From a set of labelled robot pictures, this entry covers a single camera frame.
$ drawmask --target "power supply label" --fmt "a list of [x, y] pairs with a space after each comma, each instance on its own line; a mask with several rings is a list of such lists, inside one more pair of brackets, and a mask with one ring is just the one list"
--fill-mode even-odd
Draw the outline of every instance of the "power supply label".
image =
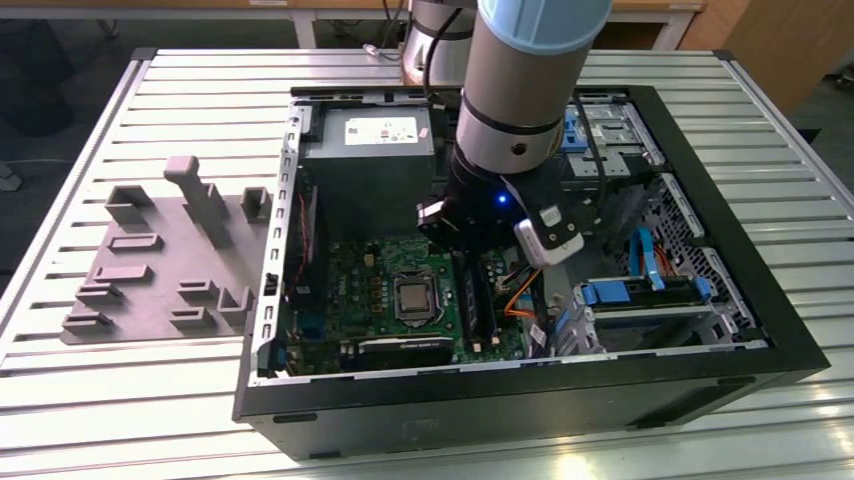
[[350, 118], [344, 128], [345, 145], [417, 143], [414, 117]]

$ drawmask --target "slotted metal table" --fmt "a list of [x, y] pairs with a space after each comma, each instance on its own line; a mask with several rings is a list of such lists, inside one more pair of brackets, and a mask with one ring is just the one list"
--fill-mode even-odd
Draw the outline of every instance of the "slotted metal table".
[[398, 66], [360, 50], [160, 50], [130, 62], [0, 301], [0, 476], [849, 478], [854, 202], [741, 67], [705, 52], [593, 52], [583, 83], [657, 88], [832, 363], [799, 384], [679, 428], [296, 464], [230, 421], [240, 338], [60, 342], [112, 187], [177, 196], [162, 159], [193, 154], [222, 194], [272, 190], [289, 88], [398, 83]]

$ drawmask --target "black computer chassis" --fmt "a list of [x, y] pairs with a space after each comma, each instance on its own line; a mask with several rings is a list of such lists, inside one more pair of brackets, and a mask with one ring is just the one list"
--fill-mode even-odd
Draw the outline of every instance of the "black computer chassis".
[[[410, 87], [318, 91], [358, 96], [406, 89], [417, 93]], [[597, 86], [577, 92], [628, 95], [769, 348], [679, 356], [628, 353], [613, 361], [256, 387], [246, 382], [248, 325], [233, 420], [249, 423], [293, 458], [683, 424], [749, 392], [793, 383], [828, 367], [655, 89]]]

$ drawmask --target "green circuit board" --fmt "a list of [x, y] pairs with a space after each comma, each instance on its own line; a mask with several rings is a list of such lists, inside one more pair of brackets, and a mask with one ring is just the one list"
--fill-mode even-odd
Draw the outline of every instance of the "green circuit board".
[[[322, 311], [322, 340], [297, 345], [297, 374], [337, 373], [341, 343], [364, 338], [438, 336], [453, 340], [452, 363], [512, 360], [523, 356], [517, 328], [503, 328], [489, 345], [473, 351], [465, 345], [448, 253], [433, 252], [422, 237], [392, 237], [373, 242], [330, 244], [326, 302]], [[504, 272], [497, 253], [484, 258], [489, 278]], [[412, 327], [396, 318], [394, 277], [414, 275], [432, 279], [436, 318]]]

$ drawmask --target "red wire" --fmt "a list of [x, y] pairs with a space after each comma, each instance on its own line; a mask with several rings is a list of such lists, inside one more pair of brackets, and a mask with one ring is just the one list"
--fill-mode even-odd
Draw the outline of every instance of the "red wire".
[[669, 264], [669, 259], [667, 258], [667, 254], [664, 253], [664, 249], [655, 245], [655, 253], [657, 253], [661, 260], [661, 270], [665, 275], [675, 276], [676, 271], [672, 269], [672, 265]]
[[298, 195], [298, 205], [300, 205], [300, 230], [302, 234], [302, 262], [298, 265], [298, 270], [296, 271], [296, 276], [293, 277], [293, 283], [290, 283], [290, 288], [288, 289], [288, 296], [293, 293], [293, 289], [296, 288], [296, 283], [298, 282], [298, 277], [302, 276], [302, 270], [305, 269], [305, 264], [308, 263], [308, 228], [305, 227], [305, 199], [302, 195]]

